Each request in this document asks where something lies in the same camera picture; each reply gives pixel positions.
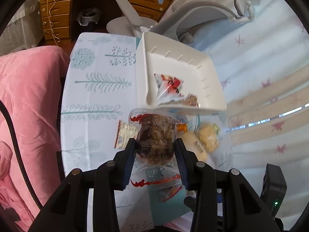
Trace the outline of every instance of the drawer handle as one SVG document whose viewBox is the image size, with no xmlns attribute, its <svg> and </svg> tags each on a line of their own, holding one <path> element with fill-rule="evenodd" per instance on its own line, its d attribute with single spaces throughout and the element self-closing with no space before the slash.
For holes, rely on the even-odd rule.
<svg viewBox="0 0 309 232">
<path fill-rule="evenodd" d="M 154 0 L 145 0 L 146 2 L 155 3 Z"/>
</svg>

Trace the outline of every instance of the chair backrest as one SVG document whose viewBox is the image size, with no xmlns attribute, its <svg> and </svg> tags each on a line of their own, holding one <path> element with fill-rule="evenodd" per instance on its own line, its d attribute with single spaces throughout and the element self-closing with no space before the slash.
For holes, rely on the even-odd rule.
<svg viewBox="0 0 309 232">
<path fill-rule="evenodd" d="M 229 8 L 211 1 L 191 1 L 170 17 L 150 29 L 151 32 L 178 40 L 177 31 L 185 31 L 197 25 L 218 19 L 236 18 Z"/>
</svg>

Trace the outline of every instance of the white tablecloth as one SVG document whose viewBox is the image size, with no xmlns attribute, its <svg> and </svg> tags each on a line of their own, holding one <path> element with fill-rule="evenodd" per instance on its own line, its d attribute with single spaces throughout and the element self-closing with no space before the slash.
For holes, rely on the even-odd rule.
<svg viewBox="0 0 309 232">
<path fill-rule="evenodd" d="M 71 54 L 61 108 L 61 149 L 66 176 L 74 168 L 96 169 L 119 151 L 114 149 L 118 121 L 128 122 L 130 111 L 137 108 L 135 53 L 138 43 L 139 39 L 134 37 L 105 33 L 79 36 Z M 224 115 L 188 116 L 189 130 L 194 131 L 201 121 L 215 122 L 221 128 L 220 148 L 213 159 L 216 168 L 229 170 L 231 143 L 225 132 L 228 126 Z M 168 207 L 157 205 L 145 189 L 129 184 L 123 192 L 116 191 L 121 231 L 144 231 L 185 214 L 188 210 L 183 205 L 184 196 L 183 188 L 171 199 L 173 203 L 169 203 L 172 211 L 164 214 L 161 210 Z M 88 231 L 92 231 L 92 201 L 90 190 Z"/>
</svg>

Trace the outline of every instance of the black cord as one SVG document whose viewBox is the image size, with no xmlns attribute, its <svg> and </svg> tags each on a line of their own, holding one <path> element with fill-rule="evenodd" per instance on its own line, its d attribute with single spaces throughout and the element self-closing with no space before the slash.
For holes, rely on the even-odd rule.
<svg viewBox="0 0 309 232">
<path fill-rule="evenodd" d="M 9 127 L 10 134 L 11 134 L 11 139 L 12 139 L 12 142 L 13 142 L 14 151 L 15 151 L 16 158 L 17 158 L 17 162 L 18 162 L 18 165 L 20 167 L 21 173 L 23 175 L 24 181 L 25 181 L 25 183 L 27 185 L 27 188 L 28 188 L 28 190 L 29 190 L 29 192 L 30 192 L 34 202 L 36 203 L 38 208 L 41 210 L 43 208 L 43 206 L 42 206 L 42 204 L 41 204 L 37 194 L 35 193 L 32 185 L 30 183 L 29 177 L 28 177 L 26 169 L 25 169 L 25 165 L 24 165 L 23 160 L 21 158 L 21 154 L 20 154 L 20 150 L 19 150 L 19 146 L 18 146 L 18 142 L 17 142 L 17 137 L 16 137 L 16 133 L 15 133 L 15 129 L 14 129 L 14 125 L 13 125 L 12 119 L 10 117 L 10 114 L 9 114 L 7 108 L 2 103 L 1 100 L 0 100 L 0 111 L 3 114 L 3 116 L 4 116 L 4 118 L 5 118 L 6 122 L 7 122 L 7 125 Z"/>
</svg>

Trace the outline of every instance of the pink fabric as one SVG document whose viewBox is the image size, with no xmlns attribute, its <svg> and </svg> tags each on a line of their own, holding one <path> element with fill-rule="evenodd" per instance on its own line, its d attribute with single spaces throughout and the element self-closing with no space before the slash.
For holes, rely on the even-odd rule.
<svg viewBox="0 0 309 232">
<path fill-rule="evenodd" d="M 69 57 L 56 46 L 43 46 L 0 57 L 0 99 L 12 118 L 31 184 L 44 205 L 60 184 L 56 129 Z M 19 214 L 27 231 L 39 212 L 20 172 L 8 126 L 0 114 L 0 203 Z"/>
</svg>

